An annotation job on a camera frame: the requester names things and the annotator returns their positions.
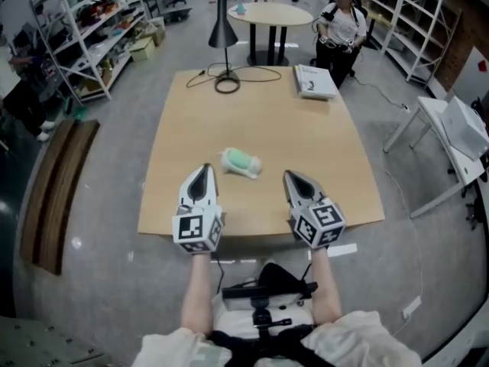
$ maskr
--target black strap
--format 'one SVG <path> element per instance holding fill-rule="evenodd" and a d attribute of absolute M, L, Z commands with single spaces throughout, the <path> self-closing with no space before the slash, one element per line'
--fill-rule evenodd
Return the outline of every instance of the black strap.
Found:
<path fill-rule="evenodd" d="M 300 342 L 313 329 L 314 326 L 311 325 L 299 325 L 283 330 L 266 342 L 260 339 L 231 337 L 219 331 L 213 331 L 209 339 L 217 346 L 232 352 L 226 367 L 252 367 L 259 359 L 277 356 L 294 360 L 304 367 L 335 367 Z"/>
<path fill-rule="evenodd" d="M 327 21 L 332 21 L 335 18 L 335 14 L 336 14 L 337 11 L 338 11 L 338 5 L 335 4 L 335 6 L 331 10 L 331 12 L 324 12 L 322 14 L 322 16 Z M 351 16 L 353 17 L 353 20 L 355 21 L 355 24 L 357 25 L 357 27 L 359 27 L 360 26 L 360 23 L 358 22 L 357 13 L 356 13 L 355 7 L 353 5 L 351 5 Z"/>

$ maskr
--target white plush toy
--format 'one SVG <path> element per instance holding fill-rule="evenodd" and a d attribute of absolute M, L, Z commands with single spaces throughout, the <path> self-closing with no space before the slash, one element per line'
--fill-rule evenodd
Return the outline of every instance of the white plush toy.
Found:
<path fill-rule="evenodd" d="M 257 157 L 251 157 L 236 148 L 226 148 L 221 156 L 222 171 L 244 175 L 256 180 L 261 172 L 261 161 Z"/>

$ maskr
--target white book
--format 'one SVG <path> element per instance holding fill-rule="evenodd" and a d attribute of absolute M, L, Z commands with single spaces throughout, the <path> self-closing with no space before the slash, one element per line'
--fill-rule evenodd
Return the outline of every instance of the white book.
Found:
<path fill-rule="evenodd" d="M 303 98 L 331 99 L 338 93 L 328 70 L 296 65 L 294 73 L 298 92 Z"/>

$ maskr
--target table leg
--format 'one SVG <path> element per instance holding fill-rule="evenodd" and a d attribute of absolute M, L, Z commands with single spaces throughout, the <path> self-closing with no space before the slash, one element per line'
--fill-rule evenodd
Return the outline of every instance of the table leg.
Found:
<path fill-rule="evenodd" d="M 368 27 L 367 38 L 365 38 L 364 46 L 369 49 L 377 49 L 374 44 L 372 44 L 372 32 L 374 32 L 375 19 L 370 20 L 370 26 Z"/>
<path fill-rule="evenodd" d="M 278 64 L 281 65 L 283 61 L 283 55 L 285 54 L 285 40 L 287 38 L 287 28 L 280 30 L 280 47 L 278 50 Z"/>
<path fill-rule="evenodd" d="M 267 65 L 274 65 L 275 57 L 275 35 L 277 34 L 277 26 L 270 26 L 270 35 L 268 36 L 268 58 Z"/>
<path fill-rule="evenodd" d="M 408 126 L 410 126 L 411 122 L 415 119 L 415 117 L 419 113 L 419 105 L 410 113 L 410 116 L 406 121 L 404 121 L 401 125 L 399 125 L 399 128 L 396 129 L 394 134 L 389 138 L 389 140 L 386 141 L 384 144 L 384 152 L 387 153 L 390 150 L 390 147 L 393 146 L 393 144 L 397 141 L 399 136 L 407 129 Z"/>
<path fill-rule="evenodd" d="M 410 142 L 410 148 L 412 150 L 418 145 L 421 139 L 425 137 L 425 134 L 428 133 L 428 130 L 430 130 L 430 128 L 431 124 L 425 124 L 425 126 L 423 127 L 423 129 L 421 129 L 421 132 L 419 133 L 419 137 Z"/>
<path fill-rule="evenodd" d="M 414 219 L 415 217 L 418 217 L 419 215 L 423 214 L 424 212 L 434 208 L 438 204 L 442 203 L 443 201 L 447 200 L 449 197 L 451 197 L 455 193 L 457 193 L 463 186 L 464 186 L 464 184 L 462 182 L 457 183 L 456 185 L 454 185 L 453 187 L 448 189 L 443 194 L 440 194 L 434 200 L 430 201 L 426 205 L 423 205 L 421 208 L 411 212 L 410 218 Z"/>
<path fill-rule="evenodd" d="M 257 60 L 257 25 L 250 24 L 250 59 L 253 65 Z"/>

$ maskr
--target black desk lamp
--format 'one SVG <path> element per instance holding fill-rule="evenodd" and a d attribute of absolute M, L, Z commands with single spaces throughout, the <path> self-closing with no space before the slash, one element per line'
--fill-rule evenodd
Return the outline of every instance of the black desk lamp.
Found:
<path fill-rule="evenodd" d="M 226 59 L 226 70 L 220 73 L 215 79 L 215 90 L 218 93 L 234 93 L 238 91 L 240 87 L 239 78 L 236 73 L 229 70 L 228 64 L 228 47 L 236 44 L 238 42 L 238 37 L 231 25 L 228 22 L 228 12 L 227 12 L 228 0 L 217 0 L 217 21 L 212 30 L 211 37 L 209 38 L 209 46 L 215 47 L 216 49 L 224 48 L 225 59 Z M 233 82 L 236 87 L 232 90 L 222 90 L 218 89 L 221 82 Z"/>

